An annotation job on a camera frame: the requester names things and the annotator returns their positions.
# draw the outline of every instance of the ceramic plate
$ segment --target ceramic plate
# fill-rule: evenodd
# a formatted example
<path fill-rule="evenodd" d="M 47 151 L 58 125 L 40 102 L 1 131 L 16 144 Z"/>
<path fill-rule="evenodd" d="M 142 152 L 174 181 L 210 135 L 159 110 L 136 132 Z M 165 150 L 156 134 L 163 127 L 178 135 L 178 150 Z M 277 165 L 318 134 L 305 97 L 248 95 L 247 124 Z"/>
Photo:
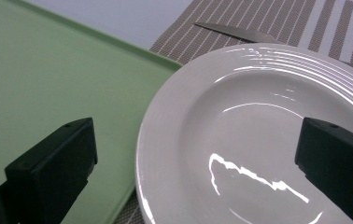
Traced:
<path fill-rule="evenodd" d="M 147 223 L 353 223 L 294 163 L 303 117 L 353 132 L 353 68 L 284 45 L 215 50 L 178 70 L 144 117 Z"/>

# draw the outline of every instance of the black object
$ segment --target black object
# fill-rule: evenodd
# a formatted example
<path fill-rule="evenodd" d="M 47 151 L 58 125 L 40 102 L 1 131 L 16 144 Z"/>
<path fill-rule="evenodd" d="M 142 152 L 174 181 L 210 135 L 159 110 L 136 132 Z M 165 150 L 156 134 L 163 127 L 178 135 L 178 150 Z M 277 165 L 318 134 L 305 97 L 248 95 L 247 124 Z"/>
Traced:
<path fill-rule="evenodd" d="M 63 125 L 5 169 L 0 223 L 61 223 L 97 162 L 92 119 Z"/>
<path fill-rule="evenodd" d="M 304 118 L 295 163 L 353 219 L 353 133 L 323 120 Z"/>

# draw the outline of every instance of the green surface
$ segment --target green surface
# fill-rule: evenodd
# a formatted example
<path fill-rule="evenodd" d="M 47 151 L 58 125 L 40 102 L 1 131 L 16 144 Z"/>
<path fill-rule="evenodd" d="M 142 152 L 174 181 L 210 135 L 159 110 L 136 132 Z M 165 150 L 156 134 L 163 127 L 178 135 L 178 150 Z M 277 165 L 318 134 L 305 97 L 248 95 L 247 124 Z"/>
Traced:
<path fill-rule="evenodd" d="M 134 189 L 139 126 L 180 64 L 18 1 L 0 0 L 4 168 L 66 122 L 92 117 L 99 163 L 64 223 L 112 222 Z"/>

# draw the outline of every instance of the metal knife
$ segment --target metal knife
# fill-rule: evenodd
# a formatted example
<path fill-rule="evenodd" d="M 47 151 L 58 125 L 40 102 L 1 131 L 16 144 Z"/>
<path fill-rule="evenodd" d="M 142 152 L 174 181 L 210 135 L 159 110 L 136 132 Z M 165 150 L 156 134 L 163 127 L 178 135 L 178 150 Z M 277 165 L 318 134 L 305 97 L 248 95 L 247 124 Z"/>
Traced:
<path fill-rule="evenodd" d="M 265 33 L 262 33 L 260 31 L 252 31 L 252 30 L 247 30 L 243 28 L 237 28 L 233 26 L 228 26 L 228 25 L 220 25 L 220 24 L 214 24 L 214 23 L 205 23 L 205 22 L 195 22 L 194 23 L 196 26 L 203 27 L 205 29 L 209 29 L 212 31 L 219 32 L 224 35 L 230 35 L 239 39 L 244 39 L 249 42 L 253 43 L 269 43 L 269 44 L 284 44 L 278 40 L 276 40 L 272 35 L 268 35 Z M 351 67 L 353 67 L 352 63 L 345 63 Z"/>

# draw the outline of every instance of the striped placemat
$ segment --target striped placemat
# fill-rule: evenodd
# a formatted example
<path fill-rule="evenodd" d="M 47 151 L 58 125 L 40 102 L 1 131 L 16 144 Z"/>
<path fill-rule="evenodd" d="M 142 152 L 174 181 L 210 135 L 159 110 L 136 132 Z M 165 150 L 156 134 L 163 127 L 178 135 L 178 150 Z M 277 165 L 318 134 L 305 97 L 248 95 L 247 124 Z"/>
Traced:
<path fill-rule="evenodd" d="M 288 45 L 353 63 L 353 1 L 193 0 L 150 50 L 180 63 L 244 41 L 194 26 L 213 22 L 271 34 Z M 134 194 L 116 223 L 143 223 Z"/>

